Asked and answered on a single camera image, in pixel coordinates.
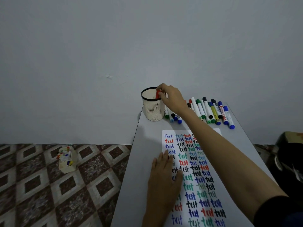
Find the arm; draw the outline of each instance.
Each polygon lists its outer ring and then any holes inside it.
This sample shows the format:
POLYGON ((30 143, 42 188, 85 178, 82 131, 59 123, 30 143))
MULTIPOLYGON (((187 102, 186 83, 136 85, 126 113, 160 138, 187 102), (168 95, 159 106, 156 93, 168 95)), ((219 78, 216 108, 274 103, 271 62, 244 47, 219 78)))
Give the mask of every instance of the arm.
POLYGON ((177 88, 161 84, 157 89, 161 89, 159 95, 165 105, 180 115, 191 129, 231 198, 251 222, 265 201, 287 196, 252 160, 188 109, 177 88))

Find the desk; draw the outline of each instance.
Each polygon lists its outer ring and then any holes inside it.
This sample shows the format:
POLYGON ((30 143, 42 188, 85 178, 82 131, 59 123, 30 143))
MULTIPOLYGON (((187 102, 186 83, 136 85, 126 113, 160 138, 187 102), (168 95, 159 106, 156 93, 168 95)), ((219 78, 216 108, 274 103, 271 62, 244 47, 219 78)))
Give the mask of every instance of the desk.
MULTIPOLYGON (((220 126, 211 124, 210 126, 212 128, 220 128, 223 137, 234 144, 273 179, 230 107, 229 112, 235 124, 234 130, 230 130, 228 126, 223 124, 220 126)), ((162 151, 162 130, 189 130, 189 128, 184 121, 182 124, 177 124, 177 122, 170 123, 168 119, 152 122, 141 112, 112 220, 113 227, 141 226, 146 208, 147 183, 152 160, 162 151)), ((227 217, 226 226, 253 226, 235 205, 218 175, 213 174, 212 176, 216 182, 216 194, 222 202, 227 217)))

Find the right hand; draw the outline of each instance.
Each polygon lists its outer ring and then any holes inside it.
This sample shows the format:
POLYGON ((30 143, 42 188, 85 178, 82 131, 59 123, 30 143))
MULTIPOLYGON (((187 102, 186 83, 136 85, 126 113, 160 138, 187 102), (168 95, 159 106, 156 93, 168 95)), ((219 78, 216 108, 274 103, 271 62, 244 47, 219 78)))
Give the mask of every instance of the right hand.
POLYGON ((188 106, 178 88, 160 84, 156 90, 161 90, 159 96, 163 103, 177 115, 181 115, 183 111, 188 110, 188 106))

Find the left hand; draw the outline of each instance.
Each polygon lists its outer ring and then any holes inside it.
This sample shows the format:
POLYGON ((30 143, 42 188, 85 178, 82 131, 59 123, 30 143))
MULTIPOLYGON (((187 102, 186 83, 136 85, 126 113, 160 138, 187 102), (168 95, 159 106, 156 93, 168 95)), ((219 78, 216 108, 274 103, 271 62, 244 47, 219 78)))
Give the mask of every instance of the left hand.
POLYGON ((142 226, 162 226, 167 215, 176 203, 181 191, 183 172, 177 172, 176 180, 172 180, 173 156, 168 158, 168 151, 161 152, 154 158, 147 190, 146 213, 142 226))

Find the white paper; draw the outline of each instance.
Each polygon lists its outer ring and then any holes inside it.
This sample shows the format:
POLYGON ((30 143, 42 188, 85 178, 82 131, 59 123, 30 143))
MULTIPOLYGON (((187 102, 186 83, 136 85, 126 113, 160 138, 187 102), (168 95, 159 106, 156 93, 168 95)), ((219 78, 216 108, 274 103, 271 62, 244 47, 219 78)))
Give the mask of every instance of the white paper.
MULTIPOLYGON (((219 128, 214 129, 221 135, 219 128)), ((226 215, 216 195, 216 182, 200 145, 190 130, 163 130, 162 151, 174 156, 172 178, 183 171, 181 192, 165 226, 226 226, 226 215)))

